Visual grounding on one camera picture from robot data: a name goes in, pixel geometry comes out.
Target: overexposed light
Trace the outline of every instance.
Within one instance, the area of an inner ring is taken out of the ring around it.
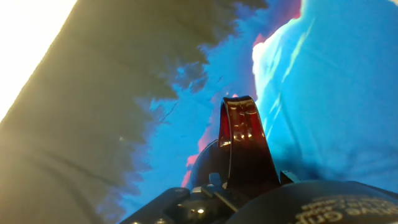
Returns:
[[[256,93],[257,93],[257,100],[256,100],[256,105],[258,108],[262,107],[262,104],[266,104],[269,102],[265,102],[266,100],[270,100],[269,97],[265,98],[264,97],[264,92],[265,89],[268,87],[268,84],[271,83],[271,80],[274,78],[274,75],[276,73],[276,69],[279,66],[279,61],[281,59],[281,52],[283,45],[280,43],[280,40],[283,35],[285,35],[292,26],[295,24],[299,23],[300,21],[303,20],[304,16],[304,9],[307,4],[307,0],[302,0],[302,5],[300,8],[300,17],[297,19],[291,19],[286,23],[285,25],[281,26],[278,28],[267,40],[264,42],[260,42],[256,44],[253,47],[252,51],[252,60],[253,60],[253,68],[252,72],[254,75],[254,81],[256,83]],[[286,71],[284,73],[284,76],[282,77],[281,84],[283,84],[284,80],[288,77],[290,74],[290,71],[295,63],[295,60],[297,58],[297,55],[300,53],[300,50],[302,48],[302,45],[309,35],[312,25],[314,23],[314,19],[312,20],[311,24],[309,25],[308,29],[306,32],[304,32],[299,40],[297,41],[297,44],[290,55],[290,63],[289,66],[286,68]],[[274,113],[273,119],[267,120],[267,117],[274,111],[277,110]],[[278,114],[280,113],[281,110],[281,104],[280,104],[280,93],[278,98],[274,100],[274,104],[272,108],[269,111],[261,111],[261,117],[264,117],[263,121],[263,128],[264,130],[267,130],[267,135],[266,138],[268,139],[271,131],[272,131],[272,126],[274,124],[274,121],[276,120]]]
[[[393,2],[394,4],[396,4],[398,6],[398,0],[389,0],[390,2]]]
[[[0,121],[75,3],[76,0],[0,0]]]

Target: red translucent handle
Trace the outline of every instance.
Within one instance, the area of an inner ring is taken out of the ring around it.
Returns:
[[[280,185],[257,106],[250,96],[223,99],[218,146],[231,152],[228,188],[249,190],[249,186],[254,194],[260,194]]]

